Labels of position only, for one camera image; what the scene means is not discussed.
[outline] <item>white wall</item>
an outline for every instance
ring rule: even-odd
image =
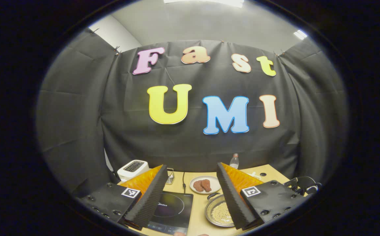
[[[109,43],[112,47],[120,51],[127,51],[142,46],[138,40],[124,26],[118,22],[112,15],[108,15],[95,22],[89,28],[95,31],[102,39]]]

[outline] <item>letter m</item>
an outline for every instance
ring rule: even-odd
[[[217,134],[219,128],[216,126],[216,120],[224,133],[226,133],[234,120],[234,126],[231,128],[232,133],[246,133],[249,130],[247,126],[247,97],[234,97],[231,106],[226,110],[222,100],[217,96],[208,96],[203,98],[203,103],[208,107],[208,125],[203,130],[204,134]]]

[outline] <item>black fabric backdrop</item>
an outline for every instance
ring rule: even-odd
[[[207,63],[183,64],[182,51],[203,46]],[[152,71],[132,75],[137,52],[164,47]],[[231,55],[245,55],[252,67],[241,73]],[[276,76],[262,71],[257,57],[273,61]],[[192,85],[187,117],[174,125],[154,122],[148,112],[152,86],[167,86],[165,112],[175,112],[177,84]],[[272,94],[280,126],[263,127],[259,96]],[[236,96],[249,98],[247,133],[205,135],[206,96],[219,96],[228,109]],[[114,170],[133,159],[150,167],[167,164],[177,171],[215,171],[239,154],[240,168],[270,164],[288,178],[308,175],[325,182],[342,157],[348,128],[346,96],[340,75],[308,38],[279,57],[272,52],[209,40],[147,45],[115,55],[89,30],[55,60],[42,86],[37,128],[46,161],[68,190],[112,178],[103,147]]]

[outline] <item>wooden table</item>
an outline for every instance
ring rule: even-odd
[[[289,181],[288,178],[286,178],[284,175],[282,175],[280,172],[275,170],[270,165],[264,165],[264,166],[258,166],[248,169],[241,170],[247,174],[251,174],[253,172],[256,172],[256,176],[259,176],[260,173],[266,173],[266,176],[262,176],[263,182],[268,182],[271,180],[276,180],[280,183],[285,183]],[[176,192],[176,193],[184,193],[183,189],[183,172],[174,171],[174,182],[172,184],[166,184],[164,187],[164,191],[169,192]],[[190,222],[189,222],[189,228],[187,230],[187,236],[197,236],[201,234],[208,234],[209,236],[233,236],[238,235],[242,232],[248,231],[248,230],[236,230],[234,227],[219,227],[212,223],[210,223],[205,216],[205,207],[207,203],[209,203],[209,200],[207,200],[208,195],[205,194],[198,194],[195,193],[191,188],[189,187],[190,181],[193,178],[196,178],[198,176],[217,176],[216,172],[186,172],[184,174],[184,183],[186,184],[186,193],[193,194],[193,205],[191,209],[191,215],[190,215]],[[144,227],[142,231],[135,230],[137,232],[150,235],[150,236],[168,236],[170,234],[167,233],[161,233],[155,230],[148,229]]]

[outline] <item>induction cooktop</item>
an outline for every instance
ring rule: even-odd
[[[187,234],[192,204],[193,194],[163,191],[147,228],[168,234]]]

